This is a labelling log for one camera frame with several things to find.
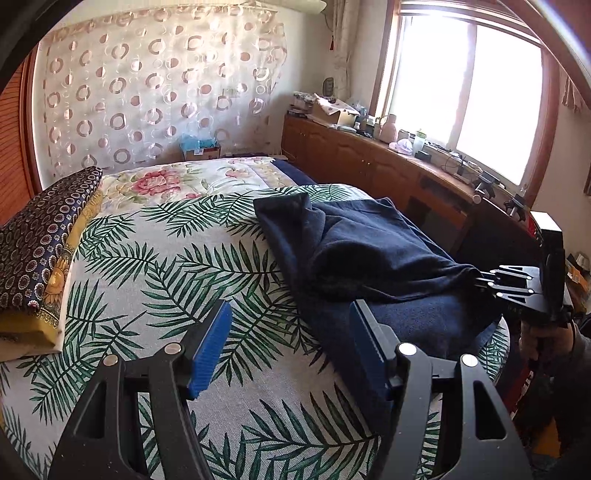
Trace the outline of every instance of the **bed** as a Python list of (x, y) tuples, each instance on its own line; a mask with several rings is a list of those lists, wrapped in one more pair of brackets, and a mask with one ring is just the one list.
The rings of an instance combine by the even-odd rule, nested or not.
[[(298, 311), (252, 202), (307, 192), (313, 202), (369, 198), (342, 184), (297, 185), (266, 157), (139, 168), (103, 177), (67, 277), (63, 352), (0, 364), (4, 431), (40, 478), (69, 414), (108, 353), (152, 355), (217, 299), (233, 325), (209, 389), (190, 404), (214, 476), (361, 479), (379, 445)], [(479, 359), (498, 378), (509, 350), (501, 320)], [(163, 478), (140, 395), (148, 468)], [(431, 473), (441, 398), (431, 403), (417, 478)]]

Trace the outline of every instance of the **pillow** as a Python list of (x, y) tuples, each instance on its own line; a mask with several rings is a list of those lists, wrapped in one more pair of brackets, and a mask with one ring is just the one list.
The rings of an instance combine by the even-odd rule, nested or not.
[(23, 355), (61, 352), (66, 317), (60, 313), (62, 304), (67, 304), (69, 290), (66, 281), (70, 264), (82, 232), (100, 212), (102, 201), (103, 193), (97, 190), (80, 213), (51, 272), (39, 311), (6, 309), (0, 312), (0, 362)]
[(101, 177), (89, 167), (57, 181), (0, 231), (0, 312), (39, 312), (51, 271)]

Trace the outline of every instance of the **yellow pillow trim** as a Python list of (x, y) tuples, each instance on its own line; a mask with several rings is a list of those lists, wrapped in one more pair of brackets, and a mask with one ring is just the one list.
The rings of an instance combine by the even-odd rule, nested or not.
[(103, 192), (97, 189), (74, 223), (64, 250), (51, 271), (49, 282), (43, 293), (40, 311), (37, 314), (24, 313), (19, 310), (5, 310), (0, 313), (0, 336), (44, 348), (51, 348), (56, 344), (59, 334), (61, 301), (70, 263), (80, 244), (82, 232), (100, 212), (102, 202)]

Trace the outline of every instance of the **window pane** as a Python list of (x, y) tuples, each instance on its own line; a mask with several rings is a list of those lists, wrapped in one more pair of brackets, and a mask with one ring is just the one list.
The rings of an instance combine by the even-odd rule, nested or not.
[(447, 144), (466, 72), (468, 24), (413, 17), (406, 29), (392, 110), (396, 126)]
[(540, 49), (479, 25), (472, 89), (457, 149), (520, 185), (541, 94)]

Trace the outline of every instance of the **navy blue garment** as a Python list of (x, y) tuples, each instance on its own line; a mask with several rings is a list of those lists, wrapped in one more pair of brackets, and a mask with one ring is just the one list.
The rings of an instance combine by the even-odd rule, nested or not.
[(294, 167), (291, 163), (286, 162), (285, 160), (273, 160), (273, 165), (275, 165), (279, 170), (281, 170), (285, 175), (291, 178), (297, 185), (316, 185), (316, 182), (312, 180), (308, 175), (302, 172), (299, 168)]
[(478, 353), (500, 319), (478, 270), (455, 263), (389, 199), (311, 204), (308, 194), (254, 201), (255, 213), (310, 325), (355, 397), (383, 434), (391, 405), (371, 390), (355, 350), (349, 305), (368, 302), (376, 319), (427, 355)]

